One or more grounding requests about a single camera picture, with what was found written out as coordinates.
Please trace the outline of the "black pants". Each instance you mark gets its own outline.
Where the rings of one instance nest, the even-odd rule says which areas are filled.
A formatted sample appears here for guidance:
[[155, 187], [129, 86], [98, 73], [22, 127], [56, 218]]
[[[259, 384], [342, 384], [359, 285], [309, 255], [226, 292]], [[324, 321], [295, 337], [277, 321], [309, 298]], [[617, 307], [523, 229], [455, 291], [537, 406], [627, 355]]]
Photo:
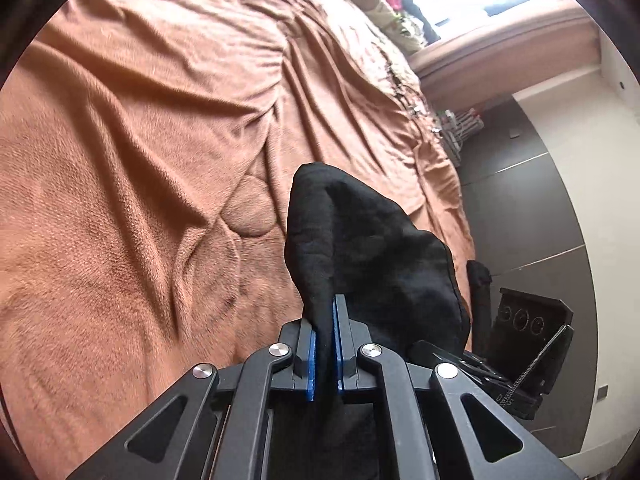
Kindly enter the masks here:
[[317, 335], [316, 394], [278, 414], [270, 478], [376, 479], [373, 410], [337, 397], [332, 300], [345, 296], [350, 318], [403, 358], [420, 340], [461, 354], [471, 319], [450, 249], [370, 186], [313, 162], [294, 174], [284, 256]]

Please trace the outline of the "items on floor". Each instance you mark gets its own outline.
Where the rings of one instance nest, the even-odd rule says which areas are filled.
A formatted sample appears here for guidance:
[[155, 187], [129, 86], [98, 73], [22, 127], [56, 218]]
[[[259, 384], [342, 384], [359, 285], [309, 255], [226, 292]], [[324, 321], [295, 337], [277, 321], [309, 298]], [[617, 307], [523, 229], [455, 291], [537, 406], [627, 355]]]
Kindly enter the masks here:
[[459, 167], [463, 144], [485, 127], [483, 119], [475, 108], [461, 113], [444, 110], [438, 112], [436, 117], [440, 143], [454, 166]]

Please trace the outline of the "pink window sill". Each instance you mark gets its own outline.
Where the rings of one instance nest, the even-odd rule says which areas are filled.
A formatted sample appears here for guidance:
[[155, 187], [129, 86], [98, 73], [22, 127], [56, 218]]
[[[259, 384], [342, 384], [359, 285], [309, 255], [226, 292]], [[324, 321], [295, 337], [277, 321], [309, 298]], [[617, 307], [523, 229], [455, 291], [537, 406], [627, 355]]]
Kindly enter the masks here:
[[427, 101], [456, 112], [600, 61], [600, 28], [575, 0], [530, 0], [409, 58]]

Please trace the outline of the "brown bed blanket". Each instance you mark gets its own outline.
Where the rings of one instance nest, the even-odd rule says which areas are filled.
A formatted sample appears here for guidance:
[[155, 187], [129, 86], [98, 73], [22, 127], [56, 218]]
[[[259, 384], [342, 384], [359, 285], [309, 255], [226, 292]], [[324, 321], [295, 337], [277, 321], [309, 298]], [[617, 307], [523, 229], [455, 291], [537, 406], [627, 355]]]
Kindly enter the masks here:
[[1, 418], [38, 477], [299, 317], [306, 162], [398, 203], [468, 287], [457, 171], [354, 0], [70, 0], [43, 27], [1, 92]]

